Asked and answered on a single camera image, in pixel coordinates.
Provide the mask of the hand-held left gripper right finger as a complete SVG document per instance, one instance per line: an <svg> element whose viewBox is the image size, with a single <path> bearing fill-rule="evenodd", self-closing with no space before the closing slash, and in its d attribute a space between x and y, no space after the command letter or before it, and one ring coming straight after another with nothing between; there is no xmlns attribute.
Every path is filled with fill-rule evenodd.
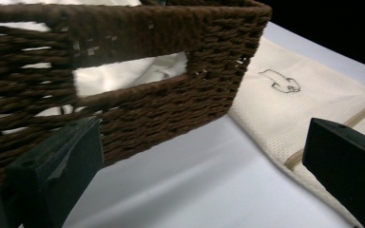
<svg viewBox="0 0 365 228"><path fill-rule="evenodd" d="M365 135L314 118L302 163L365 228Z"/></svg>

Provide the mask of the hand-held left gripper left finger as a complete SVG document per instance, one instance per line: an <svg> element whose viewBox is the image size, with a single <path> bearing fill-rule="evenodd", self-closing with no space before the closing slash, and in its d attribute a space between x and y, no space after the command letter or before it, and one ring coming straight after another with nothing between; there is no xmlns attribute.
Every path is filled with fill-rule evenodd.
<svg viewBox="0 0 365 228"><path fill-rule="evenodd" d="M100 120L90 117L66 124L8 165L24 227L62 228L103 164Z"/></svg>

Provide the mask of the cream mesh laundry bag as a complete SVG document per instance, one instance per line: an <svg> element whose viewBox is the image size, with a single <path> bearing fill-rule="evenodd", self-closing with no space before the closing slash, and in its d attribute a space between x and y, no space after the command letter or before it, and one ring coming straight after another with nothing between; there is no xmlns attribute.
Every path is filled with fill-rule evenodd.
<svg viewBox="0 0 365 228"><path fill-rule="evenodd" d="M365 135L364 85L262 38L229 115L281 171L352 224L360 224L301 159L313 118L344 124Z"/></svg>

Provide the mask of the white garment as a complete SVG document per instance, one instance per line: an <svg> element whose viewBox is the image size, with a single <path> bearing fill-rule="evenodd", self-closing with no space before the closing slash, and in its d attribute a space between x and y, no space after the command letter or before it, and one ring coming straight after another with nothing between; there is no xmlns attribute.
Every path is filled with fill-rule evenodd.
<svg viewBox="0 0 365 228"><path fill-rule="evenodd" d="M57 4L59 6L127 6L141 5L138 0L2 0L0 6ZM48 26L37 22L5 22L0 26L10 29L26 29L30 31L49 31ZM76 94L86 97L114 89L129 88L144 83L157 82L184 72L185 55L175 53L160 57L143 58L123 63L106 64L76 69ZM21 69L53 69L48 62L37 62L22 66Z"/></svg>

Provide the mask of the brown woven basket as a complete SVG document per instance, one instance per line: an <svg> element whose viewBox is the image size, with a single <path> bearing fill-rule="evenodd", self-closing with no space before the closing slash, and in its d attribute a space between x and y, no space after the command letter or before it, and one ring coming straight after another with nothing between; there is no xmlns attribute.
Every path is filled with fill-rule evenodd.
<svg viewBox="0 0 365 228"><path fill-rule="evenodd" d="M0 183L10 162L79 118L101 119L112 164L223 116L271 14L255 0L0 5ZM180 76L76 92L78 68L178 52L187 56Z"/></svg>

